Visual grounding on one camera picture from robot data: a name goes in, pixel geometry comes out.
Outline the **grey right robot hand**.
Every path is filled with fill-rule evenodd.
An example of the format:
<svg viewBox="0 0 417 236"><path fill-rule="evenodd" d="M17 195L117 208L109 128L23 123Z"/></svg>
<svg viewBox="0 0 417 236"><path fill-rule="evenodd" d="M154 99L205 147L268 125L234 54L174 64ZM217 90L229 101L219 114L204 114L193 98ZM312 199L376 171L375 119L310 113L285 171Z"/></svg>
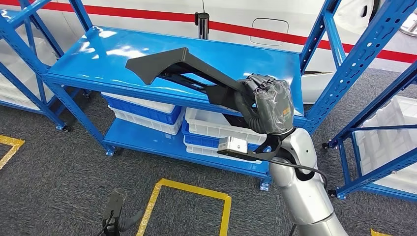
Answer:
<svg viewBox="0 0 417 236"><path fill-rule="evenodd" d="M250 129L259 134L283 135L293 129L294 104L287 81L251 74L238 80L235 104Z"/></svg>

